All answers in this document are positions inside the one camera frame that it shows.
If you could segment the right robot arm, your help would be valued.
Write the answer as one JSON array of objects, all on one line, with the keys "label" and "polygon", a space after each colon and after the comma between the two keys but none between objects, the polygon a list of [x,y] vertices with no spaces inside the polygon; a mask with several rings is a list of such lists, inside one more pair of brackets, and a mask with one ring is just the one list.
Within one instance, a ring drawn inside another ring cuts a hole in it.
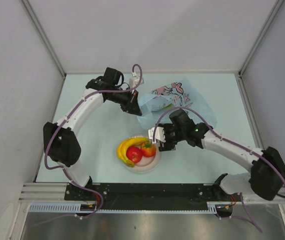
[{"label": "right robot arm", "polygon": [[152,143],[161,152],[175,150],[179,142],[192,147],[215,152],[246,170],[240,174],[222,174],[213,188],[219,201],[230,195],[252,192],[264,200],[272,201],[276,196],[285,199],[285,163],[279,151],[273,147],[262,149],[245,146],[216,132],[204,118],[195,123],[188,115],[187,107],[174,107],[166,111],[170,123],[157,121],[148,130]]}]

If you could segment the red fake apple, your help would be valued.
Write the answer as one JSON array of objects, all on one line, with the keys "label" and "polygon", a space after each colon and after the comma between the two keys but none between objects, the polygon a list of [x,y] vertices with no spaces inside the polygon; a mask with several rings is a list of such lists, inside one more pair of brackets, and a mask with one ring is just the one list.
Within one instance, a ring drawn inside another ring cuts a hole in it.
[{"label": "red fake apple", "polygon": [[141,149],[137,146],[130,146],[126,151],[126,156],[134,164],[139,163],[142,160],[143,154]]}]

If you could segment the light blue plastic bag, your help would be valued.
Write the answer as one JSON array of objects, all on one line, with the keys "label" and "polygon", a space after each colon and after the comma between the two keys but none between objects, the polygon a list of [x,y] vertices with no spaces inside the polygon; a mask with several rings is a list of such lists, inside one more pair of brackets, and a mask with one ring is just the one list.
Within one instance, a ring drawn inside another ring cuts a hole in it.
[{"label": "light blue plastic bag", "polygon": [[160,116],[167,111],[160,110],[173,104],[174,107],[186,107],[200,114],[209,125],[217,126],[217,117],[205,98],[192,86],[188,79],[176,81],[138,97],[142,115],[137,117],[143,129],[155,126]]}]

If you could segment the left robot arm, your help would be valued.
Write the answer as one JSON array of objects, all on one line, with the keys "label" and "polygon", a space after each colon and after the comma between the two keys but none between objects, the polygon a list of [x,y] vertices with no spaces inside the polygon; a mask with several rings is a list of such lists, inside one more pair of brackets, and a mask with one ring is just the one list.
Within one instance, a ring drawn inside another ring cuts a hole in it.
[{"label": "left robot arm", "polygon": [[81,128],[105,101],[118,104],[127,114],[141,116],[137,87],[143,82],[143,74],[131,72],[129,87],[122,88],[124,74],[107,67],[102,76],[90,80],[80,100],[55,123],[43,126],[44,165],[48,170],[62,169],[69,181],[77,186],[75,193],[82,200],[93,194],[92,179],[80,163],[81,147],[77,136]]}]

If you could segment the orange red fake peach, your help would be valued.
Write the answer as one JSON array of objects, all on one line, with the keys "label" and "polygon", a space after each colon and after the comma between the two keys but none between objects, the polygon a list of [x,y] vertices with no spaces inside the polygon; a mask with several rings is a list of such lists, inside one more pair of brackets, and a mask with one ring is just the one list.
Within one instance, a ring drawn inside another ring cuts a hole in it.
[{"label": "orange red fake peach", "polygon": [[146,141],[140,145],[140,151],[143,157],[151,158],[156,154],[157,148],[151,141]]}]

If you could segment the yellow fake fruit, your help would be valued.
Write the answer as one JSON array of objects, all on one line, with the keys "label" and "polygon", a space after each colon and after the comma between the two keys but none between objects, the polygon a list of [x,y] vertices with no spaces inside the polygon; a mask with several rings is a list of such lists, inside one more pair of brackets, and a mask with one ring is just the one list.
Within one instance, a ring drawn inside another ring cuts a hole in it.
[{"label": "yellow fake fruit", "polygon": [[143,143],[148,143],[149,140],[146,137],[132,137],[124,140],[117,148],[117,157],[122,160],[122,162],[130,168],[133,168],[136,163],[127,157],[127,150],[130,147],[141,146]]}]

